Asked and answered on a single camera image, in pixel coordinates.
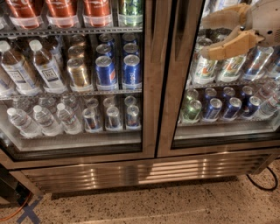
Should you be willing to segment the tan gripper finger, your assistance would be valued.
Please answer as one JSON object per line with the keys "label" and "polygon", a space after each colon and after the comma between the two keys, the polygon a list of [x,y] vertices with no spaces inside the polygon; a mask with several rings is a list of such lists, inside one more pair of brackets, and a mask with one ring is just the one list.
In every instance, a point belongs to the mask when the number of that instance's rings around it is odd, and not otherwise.
{"label": "tan gripper finger", "polygon": [[238,3],[203,17],[201,24],[205,29],[226,28],[233,30],[236,26],[246,23],[249,9],[250,5]]}
{"label": "tan gripper finger", "polygon": [[235,27],[223,41],[203,47],[200,54],[208,60],[225,60],[247,53],[262,40],[254,30]]}

